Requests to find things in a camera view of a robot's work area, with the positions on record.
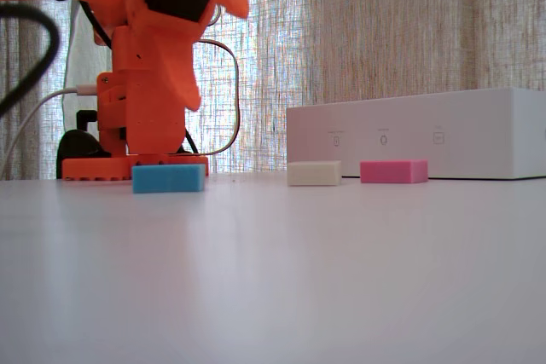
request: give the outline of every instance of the wire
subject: wire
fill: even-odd
[[[220,16],[222,15],[222,8],[219,4],[216,5],[216,13],[214,14],[214,17],[212,17],[211,22],[208,24],[208,26],[214,26],[216,23],[220,20]]]
[[[191,150],[194,153],[199,153],[199,151],[197,151],[197,146],[195,145],[194,139],[191,137],[188,130],[186,130],[186,140],[188,140],[188,144],[191,147]]]
[[[237,58],[235,57],[235,54],[233,53],[233,51],[231,51],[231,49],[228,46],[216,40],[202,38],[199,41],[199,43],[206,43],[206,44],[212,44],[214,46],[217,46],[227,51],[231,55],[231,57],[233,57],[233,62],[235,64],[235,125],[233,127],[233,133],[231,134],[231,138],[229,139],[228,143],[225,144],[223,147],[216,149],[214,151],[211,151],[210,153],[178,153],[177,155],[180,155],[180,156],[194,157],[197,155],[216,155],[217,153],[222,153],[223,151],[226,151],[233,145],[233,143],[237,139],[237,136],[239,135],[239,129],[241,128],[241,107],[239,104],[239,63],[237,62]]]
[[[98,34],[101,40],[108,46],[109,49],[111,49],[112,39],[107,35],[105,30],[102,28],[101,23],[99,23],[99,20],[96,18],[95,14],[93,13],[93,10],[91,10],[91,6],[87,2],[84,2],[83,0],[80,0],[79,4],[82,5],[82,10],[84,11],[85,15],[87,16],[87,19],[93,26],[93,29],[95,29],[96,34]]]
[[[0,4],[0,19],[18,18],[31,20],[42,25],[49,33],[49,46],[44,57],[32,68],[32,70],[12,89],[2,101],[0,101],[0,118],[5,115],[15,104],[32,90],[39,79],[45,74],[51,63],[57,56],[61,42],[59,29],[55,22],[41,10],[25,4]]]
[[[64,90],[56,91],[55,93],[51,93],[50,95],[45,96],[42,100],[38,102],[38,104],[36,104],[36,106],[34,106],[34,108],[28,113],[28,115],[25,117],[25,119],[19,126],[19,129],[17,130],[17,133],[15,134],[13,141],[11,142],[11,144],[9,144],[8,152],[6,152],[6,155],[2,163],[2,168],[0,168],[0,179],[2,179],[3,175],[6,173],[6,170],[8,169],[9,158],[11,157],[11,154],[13,153],[15,149],[15,145],[17,145],[17,140],[19,140],[21,134],[25,130],[28,123],[30,123],[32,117],[34,116],[34,114],[36,114],[38,109],[47,101],[57,97],[58,95],[76,94],[76,93],[78,93],[78,89],[64,89]]]

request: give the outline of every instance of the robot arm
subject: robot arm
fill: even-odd
[[[184,139],[185,109],[200,106],[193,43],[206,30],[217,4],[246,18],[248,0],[82,1],[112,39],[113,70],[97,79],[100,144],[112,158],[65,159],[63,176],[120,179],[129,177],[133,163],[190,160],[172,155]]]

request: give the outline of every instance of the blue block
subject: blue block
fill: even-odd
[[[134,166],[133,193],[201,192],[205,187],[205,172],[203,164]]]

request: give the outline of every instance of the pink foam block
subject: pink foam block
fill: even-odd
[[[361,183],[418,183],[428,181],[428,162],[362,161]]]

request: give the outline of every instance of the table surface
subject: table surface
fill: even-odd
[[[546,180],[0,183],[0,362],[539,363]]]

